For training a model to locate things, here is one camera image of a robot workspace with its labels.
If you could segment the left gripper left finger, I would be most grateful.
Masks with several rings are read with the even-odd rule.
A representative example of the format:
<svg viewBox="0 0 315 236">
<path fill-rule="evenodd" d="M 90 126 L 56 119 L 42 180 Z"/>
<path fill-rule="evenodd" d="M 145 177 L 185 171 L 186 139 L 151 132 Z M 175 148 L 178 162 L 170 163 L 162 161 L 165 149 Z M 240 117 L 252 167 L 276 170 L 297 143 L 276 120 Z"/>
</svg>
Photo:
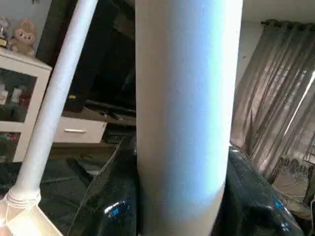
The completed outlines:
<svg viewBox="0 0 315 236">
<path fill-rule="evenodd" d="M 136 138 L 124 137 L 93 178 L 69 236 L 136 236 L 139 178 Z"/>
</svg>

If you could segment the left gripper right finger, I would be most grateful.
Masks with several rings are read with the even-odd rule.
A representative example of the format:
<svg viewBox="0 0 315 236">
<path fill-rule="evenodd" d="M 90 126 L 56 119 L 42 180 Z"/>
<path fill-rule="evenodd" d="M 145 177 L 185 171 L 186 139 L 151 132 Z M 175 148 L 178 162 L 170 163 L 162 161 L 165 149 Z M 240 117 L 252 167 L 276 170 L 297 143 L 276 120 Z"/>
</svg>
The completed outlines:
<svg viewBox="0 0 315 236">
<path fill-rule="evenodd" d="M 224 194 L 214 236 L 302 236 L 304 233 L 248 156 L 230 144 Z"/>
</svg>

